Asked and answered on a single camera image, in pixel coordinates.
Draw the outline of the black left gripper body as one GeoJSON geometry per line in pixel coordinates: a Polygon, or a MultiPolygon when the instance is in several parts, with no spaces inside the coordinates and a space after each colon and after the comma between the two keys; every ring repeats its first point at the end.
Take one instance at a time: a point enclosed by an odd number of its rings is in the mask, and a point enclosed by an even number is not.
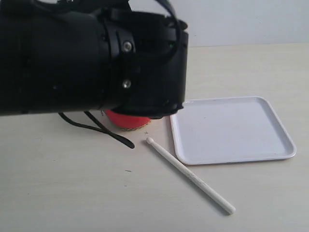
{"type": "Polygon", "coordinates": [[[103,8],[110,64],[102,110],[162,118],[183,108],[187,24],[175,16],[103,8]]]}

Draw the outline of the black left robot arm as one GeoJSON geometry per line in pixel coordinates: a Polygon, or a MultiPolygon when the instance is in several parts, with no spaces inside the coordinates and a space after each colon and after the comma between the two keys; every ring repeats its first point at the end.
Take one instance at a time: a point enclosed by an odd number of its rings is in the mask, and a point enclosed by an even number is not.
{"type": "Polygon", "coordinates": [[[1,115],[182,109],[188,25],[159,4],[167,15],[127,0],[1,1],[1,115]]]}

